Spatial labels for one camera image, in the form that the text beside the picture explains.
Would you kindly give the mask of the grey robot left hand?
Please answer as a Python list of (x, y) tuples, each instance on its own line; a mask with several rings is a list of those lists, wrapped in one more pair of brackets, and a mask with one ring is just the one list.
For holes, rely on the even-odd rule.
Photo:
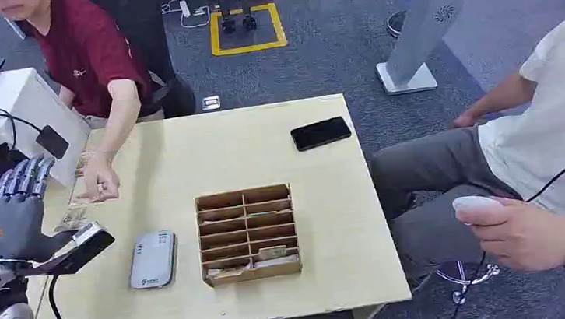
[(75, 231), (41, 232), (44, 194), (56, 159), (36, 156), (0, 176), (0, 261), (46, 262), (68, 244)]

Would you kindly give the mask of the person's left hand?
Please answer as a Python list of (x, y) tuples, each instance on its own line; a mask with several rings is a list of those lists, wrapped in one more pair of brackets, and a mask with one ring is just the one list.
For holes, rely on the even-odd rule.
[(84, 166), (84, 191), (77, 198), (84, 202), (102, 202), (119, 197), (121, 181), (113, 169), (115, 153), (95, 152)]
[(492, 206), (462, 206), (456, 218), (480, 247), (510, 268), (544, 271), (565, 265), (565, 217), (519, 200), (496, 198)]

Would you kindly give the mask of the person's right hand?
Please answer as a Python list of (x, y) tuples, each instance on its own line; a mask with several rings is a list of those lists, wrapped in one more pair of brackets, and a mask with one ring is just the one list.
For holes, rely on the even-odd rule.
[(479, 125), (483, 119), (485, 114), (479, 113), (477, 114), (475, 111), (472, 110), (465, 110), (460, 116), (455, 118), (448, 127), (450, 129), (456, 128), (471, 128), (472, 126)]

